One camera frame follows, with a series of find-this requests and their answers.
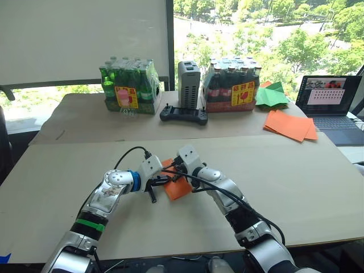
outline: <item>game controller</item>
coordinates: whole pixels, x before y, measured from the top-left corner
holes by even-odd
[[[205,108],[203,109],[188,109],[167,106],[160,112],[159,117],[162,121],[175,119],[178,121],[193,121],[199,125],[206,125],[208,116]]]

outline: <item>green bottle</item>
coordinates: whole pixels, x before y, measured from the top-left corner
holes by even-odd
[[[121,87],[129,87],[129,79],[131,77],[132,70],[131,69],[119,69],[119,86]]]
[[[139,88],[139,83],[140,83],[140,72],[139,72],[139,69],[138,68],[133,69],[129,73],[130,73],[130,78],[129,78],[128,87],[129,88],[135,88],[136,96],[138,96],[138,90],[140,89]]]
[[[105,77],[108,76],[107,75],[107,68],[106,68],[106,66],[103,65],[103,66],[99,67],[98,69],[101,72],[101,80],[102,80],[102,82],[104,82]]]
[[[120,69],[120,67],[118,65],[113,65],[112,68],[111,68],[111,73],[110,74],[114,75],[114,80],[113,81],[114,81],[115,86],[120,86],[120,76],[119,76],[120,70],[121,69]]]
[[[105,92],[106,98],[115,98],[114,83],[110,80],[109,77],[106,76],[104,78],[102,88]]]
[[[147,77],[147,73],[145,70],[140,71],[140,96],[143,103],[153,103],[152,85]]]

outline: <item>orange paper stack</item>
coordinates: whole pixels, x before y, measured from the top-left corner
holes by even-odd
[[[269,112],[264,129],[299,142],[304,139],[317,140],[312,118],[293,117],[280,110]]]

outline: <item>wooden table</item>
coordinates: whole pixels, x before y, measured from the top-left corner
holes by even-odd
[[[185,144],[233,179],[250,204],[281,227],[288,246],[364,236],[363,177],[324,133],[303,143],[270,133],[43,144],[30,146],[0,187],[0,256],[11,253],[10,263],[44,263],[89,192],[127,149],[143,145],[164,160]],[[137,169],[142,154],[133,152],[119,168]],[[121,198],[100,239],[101,259],[241,249],[206,193],[170,202],[160,187],[156,196],[156,204],[147,193]]]
[[[206,126],[159,118],[166,103],[178,105],[177,92],[162,93],[156,115],[127,117],[107,110],[104,94],[67,94],[30,144],[88,143],[128,140],[161,140],[270,135],[263,130],[266,111],[210,113]],[[293,103],[287,114],[305,117]]]

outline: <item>green band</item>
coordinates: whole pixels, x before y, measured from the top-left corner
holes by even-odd
[[[105,230],[105,226],[103,224],[95,224],[94,222],[90,222],[83,219],[77,219],[76,223],[83,224],[85,226],[89,226],[90,228],[94,228],[97,231],[103,232]]]

